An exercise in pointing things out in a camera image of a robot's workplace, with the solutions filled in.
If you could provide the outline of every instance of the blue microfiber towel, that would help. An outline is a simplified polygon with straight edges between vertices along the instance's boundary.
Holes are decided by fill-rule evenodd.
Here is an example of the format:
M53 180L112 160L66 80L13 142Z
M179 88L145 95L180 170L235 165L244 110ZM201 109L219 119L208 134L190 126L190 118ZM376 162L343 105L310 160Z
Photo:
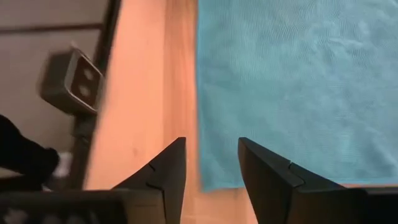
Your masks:
M205 191L246 136L339 183L398 183L397 0L199 0Z

